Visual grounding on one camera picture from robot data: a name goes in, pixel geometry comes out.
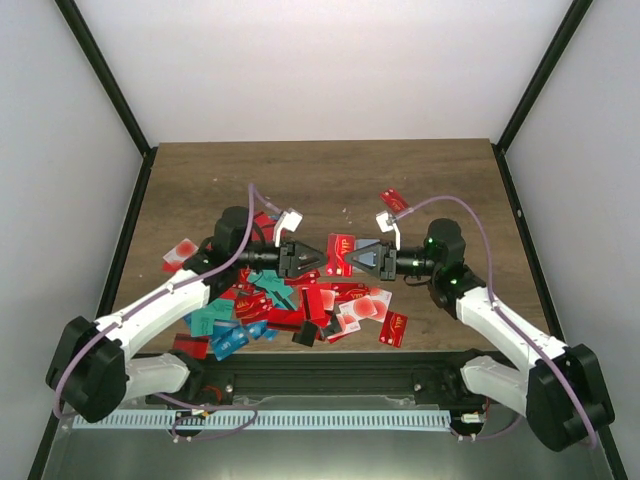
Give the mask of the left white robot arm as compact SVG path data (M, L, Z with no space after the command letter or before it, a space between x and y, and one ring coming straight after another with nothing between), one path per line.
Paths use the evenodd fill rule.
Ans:
M141 348L176 321L219 298L238 281L243 268L297 278L327 263L324 252L301 241L281 236L253 241L253 227L252 210L225 209L213 235L162 285L94 321L82 316L71 320L45 378L55 394L55 415L69 406L95 423L138 397L172 394L181 403L196 402L205 382L198 360L179 349L140 358Z

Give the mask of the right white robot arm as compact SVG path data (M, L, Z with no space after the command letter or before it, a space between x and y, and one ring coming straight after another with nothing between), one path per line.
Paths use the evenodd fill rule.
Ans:
M568 346L530 324L502 302L465 262L466 242L457 222L429 224L420 247L377 242L345 260L381 281L399 276L426 281L433 302L475 330L508 360L476 354L444 378L447 396L465 403L481 395L525 418L548 449L560 452L581 441L595 447L600 428L615 413L596 354Z

